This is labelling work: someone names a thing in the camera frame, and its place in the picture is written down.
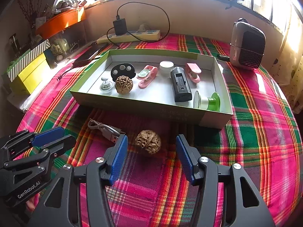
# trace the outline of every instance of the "striped tablecloth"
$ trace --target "striped tablecloth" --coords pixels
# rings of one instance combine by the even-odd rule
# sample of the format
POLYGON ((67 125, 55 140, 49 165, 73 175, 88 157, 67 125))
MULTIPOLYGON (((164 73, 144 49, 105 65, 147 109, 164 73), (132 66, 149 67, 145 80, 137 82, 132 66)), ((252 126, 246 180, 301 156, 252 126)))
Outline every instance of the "striped tablecloth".
MULTIPOLYGON (((168 49, 213 56, 229 54, 228 44, 176 34, 158 43, 123 43, 121 48, 168 49)), ((41 132, 62 126, 66 134, 77 138, 75 147, 55 160, 54 176, 66 162, 73 166, 88 164, 112 146, 98 130, 87 128, 89 118, 122 128, 129 139, 128 154, 119 180, 107 189, 116 226, 188 226, 197 187, 186 181, 176 155, 175 138, 179 133, 215 162, 243 165, 275 223, 282 224, 302 196, 302 142, 296 121, 277 84, 264 68, 253 72, 234 68, 229 63, 222 63, 222 67, 234 115, 221 131, 79 106, 69 90, 85 68, 70 71, 59 82, 55 76, 28 110, 18 130, 41 132), (162 148, 153 156, 134 147, 135 137, 144 129, 154 130, 161 136, 162 148)), ((222 185, 219 185, 215 226, 221 223, 222 195, 222 185)), ((37 204, 38 196, 32 201, 37 204)), ((83 226, 88 226, 84 184, 81 185, 81 211, 83 226)))

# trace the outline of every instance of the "pink clip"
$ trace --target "pink clip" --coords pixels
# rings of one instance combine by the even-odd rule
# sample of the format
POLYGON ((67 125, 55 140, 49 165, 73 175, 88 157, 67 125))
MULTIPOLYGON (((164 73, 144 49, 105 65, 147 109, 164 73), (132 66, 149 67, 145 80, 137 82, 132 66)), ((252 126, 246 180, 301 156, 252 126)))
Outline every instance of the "pink clip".
POLYGON ((146 88, 153 79, 157 76, 158 68, 155 66, 147 65, 138 75, 137 79, 141 79, 142 81, 139 82, 139 88, 144 89, 146 88))
POLYGON ((200 82, 200 77, 198 74, 201 73, 201 69, 197 66, 196 63, 186 63, 185 72, 191 81, 194 83, 200 82))

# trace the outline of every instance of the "striped box lid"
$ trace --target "striped box lid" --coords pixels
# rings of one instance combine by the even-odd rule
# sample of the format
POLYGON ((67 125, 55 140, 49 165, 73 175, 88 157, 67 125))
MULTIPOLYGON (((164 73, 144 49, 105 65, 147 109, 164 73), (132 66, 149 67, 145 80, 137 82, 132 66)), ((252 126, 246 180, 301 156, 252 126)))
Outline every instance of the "striped box lid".
POLYGON ((45 40, 37 47, 35 47, 32 51, 26 54, 22 59, 16 62, 7 70, 7 75, 11 82, 19 75, 20 72, 31 63, 38 55, 42 54, 46 49, 50 47, 49 40, 45 40))

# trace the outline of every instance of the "orange shelf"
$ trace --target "orange shelf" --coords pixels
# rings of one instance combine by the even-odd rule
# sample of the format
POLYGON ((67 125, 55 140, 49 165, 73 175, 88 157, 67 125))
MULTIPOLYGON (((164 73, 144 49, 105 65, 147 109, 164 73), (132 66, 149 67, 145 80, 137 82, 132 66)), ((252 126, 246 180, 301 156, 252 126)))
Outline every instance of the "orange shelf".
POLYGON ((36 30, 36 35, 39 34, 43 39, 46 40, 58 32, 64 30, 65 28, 85 19, 86 16, 84 7, 71 9, 66 12, 60 13, 45 22, 36 30))

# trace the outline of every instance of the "black palette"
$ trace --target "black palette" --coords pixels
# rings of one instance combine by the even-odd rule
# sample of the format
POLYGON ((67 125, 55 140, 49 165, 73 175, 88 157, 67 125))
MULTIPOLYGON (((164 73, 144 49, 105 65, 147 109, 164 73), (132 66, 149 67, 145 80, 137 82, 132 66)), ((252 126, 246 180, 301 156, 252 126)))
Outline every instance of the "black palette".
POLYGON ((127 76, 130 79, 136 76, 135 68, 132 64, 129 63, 122 63, 119 64, 111 70, 111 77, 113 81, 116 82, 117 78, 120 76, 127 76))

